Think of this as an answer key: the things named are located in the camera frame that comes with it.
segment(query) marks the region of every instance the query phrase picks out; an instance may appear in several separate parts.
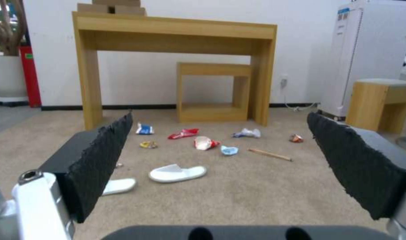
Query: white slipper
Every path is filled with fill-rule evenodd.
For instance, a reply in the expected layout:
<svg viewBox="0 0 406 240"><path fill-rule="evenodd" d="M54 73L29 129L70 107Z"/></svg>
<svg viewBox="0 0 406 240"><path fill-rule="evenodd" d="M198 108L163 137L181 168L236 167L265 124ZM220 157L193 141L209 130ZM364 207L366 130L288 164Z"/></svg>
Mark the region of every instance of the white slipper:
<svg viewBox="0 0 406 240"><path fill-rule="evenodd" d="M135 179L110 180L107 182L102 196L130 191L135 184Z"/></svg>
<svg viewBox="0 0 406 240"><path fill-rule="evenodd" d="M156 168L148 176L154 181L168 183L200 178L206 171L206 167L203 166L180 168L177 164L172 164Z"/></svg>

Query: beige carpet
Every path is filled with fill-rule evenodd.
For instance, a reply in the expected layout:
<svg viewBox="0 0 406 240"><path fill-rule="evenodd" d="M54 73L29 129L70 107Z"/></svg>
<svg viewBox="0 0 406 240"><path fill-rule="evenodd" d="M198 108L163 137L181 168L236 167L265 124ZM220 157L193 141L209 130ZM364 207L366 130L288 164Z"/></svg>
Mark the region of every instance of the beige carpet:
<svg viewBox="0 0 406 240"><path fill-rule="evenodd" d="M113 120L127 111L104 111ZM130 133L113 179L133 177L138 185L129 193L101 197L75 239L98 239L130 225L360 225L383 231L386 220L373 221L343 190L312 139L308 112L270 109L270 124L254 122L179 124L174 110L133 111L134 127L142 121L154 126L152 136ZM40 166L75 132L83 130L81 111L47 111L0 132L0 187L6 197L18 176ZM200 128L201 135L239 147L224 157L220 149L206 152L192 146L192 138L168 140L182 128ZM261 139L231 138L243 127L260 128ZM305 138L288 142L289 135ZM141 149L155 140L158 149ZM249 147L288 155L293 163L248 152ZM148 178L156 167L177 163L208 168L200 179L159 184Z"/></svg>

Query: label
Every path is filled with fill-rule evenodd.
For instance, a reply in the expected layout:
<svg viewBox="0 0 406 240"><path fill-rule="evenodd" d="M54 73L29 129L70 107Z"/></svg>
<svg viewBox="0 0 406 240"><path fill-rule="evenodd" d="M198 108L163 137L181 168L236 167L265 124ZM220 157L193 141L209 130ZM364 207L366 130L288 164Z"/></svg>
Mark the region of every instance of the label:
<svg viewBox="0 0 406 240"><path fill-rule="evenodd" d="M340 9L340 10L338 11L338 14L343 14L343 13L346 13L346 12L349 12L349 11L350 11L349 8Z"/></svg>

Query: potted plant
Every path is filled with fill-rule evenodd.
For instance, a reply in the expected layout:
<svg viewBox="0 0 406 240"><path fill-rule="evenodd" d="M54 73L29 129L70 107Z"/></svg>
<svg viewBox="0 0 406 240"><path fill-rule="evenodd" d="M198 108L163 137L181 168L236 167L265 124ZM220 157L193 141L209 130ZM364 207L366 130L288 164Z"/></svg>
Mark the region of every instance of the potted plant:
<svg viewBox="0 0 406 240"><path fill-rule="evenodd" d="M26 31L22 0L0 0L0 102L27 101L19 45Z"/></svg>

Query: wooden stool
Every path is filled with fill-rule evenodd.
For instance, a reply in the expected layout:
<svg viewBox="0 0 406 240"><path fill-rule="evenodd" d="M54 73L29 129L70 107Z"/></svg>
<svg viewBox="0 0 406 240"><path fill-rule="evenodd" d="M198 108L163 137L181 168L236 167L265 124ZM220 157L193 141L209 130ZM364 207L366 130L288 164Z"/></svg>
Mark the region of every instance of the wooden stool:
<svg viewBox="0 0 406 240"><path fill-rule="evenodd" d="M182 102L182 75L234 76L232 103ZM246 121L249 106L250 65L178 63L177 114L179 122Z"/></svg>
<svg viewBox="0 0 406 240"><path fill-rule="evenodd" d="M405 118L406 81L362 79L354 83L348 125L400 134Z"/></svg>

